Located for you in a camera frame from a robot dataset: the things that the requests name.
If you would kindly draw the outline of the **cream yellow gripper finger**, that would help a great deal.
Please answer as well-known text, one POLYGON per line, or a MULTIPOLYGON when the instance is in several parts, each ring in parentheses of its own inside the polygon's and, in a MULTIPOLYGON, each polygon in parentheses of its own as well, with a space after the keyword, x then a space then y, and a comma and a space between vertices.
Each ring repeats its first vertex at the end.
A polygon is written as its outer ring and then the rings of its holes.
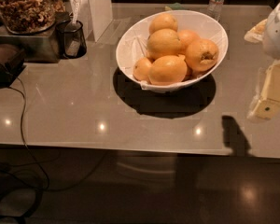
POLYGON ((259 70, 256 94, 249 107, 247 118, 254 122, 272 119, 280 111, 280 60, 266 70, 259 70))

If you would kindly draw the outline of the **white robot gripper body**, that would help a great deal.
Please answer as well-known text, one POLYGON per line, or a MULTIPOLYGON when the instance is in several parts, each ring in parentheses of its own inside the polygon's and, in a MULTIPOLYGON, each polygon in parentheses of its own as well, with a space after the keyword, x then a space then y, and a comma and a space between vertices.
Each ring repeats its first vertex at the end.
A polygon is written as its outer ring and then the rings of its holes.
POLYGON ((267 55, 280 60, 280 3, 268 16, 262 46, 267 55))

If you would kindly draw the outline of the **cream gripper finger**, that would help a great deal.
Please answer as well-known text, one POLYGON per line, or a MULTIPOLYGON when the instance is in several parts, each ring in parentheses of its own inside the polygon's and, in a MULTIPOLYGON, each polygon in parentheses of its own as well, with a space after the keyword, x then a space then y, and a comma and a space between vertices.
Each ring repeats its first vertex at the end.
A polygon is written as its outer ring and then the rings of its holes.
POLYGON ((262 20, 252 27, 244 36, 244 40, 250 43, 261 43, 267 20, 262 20))

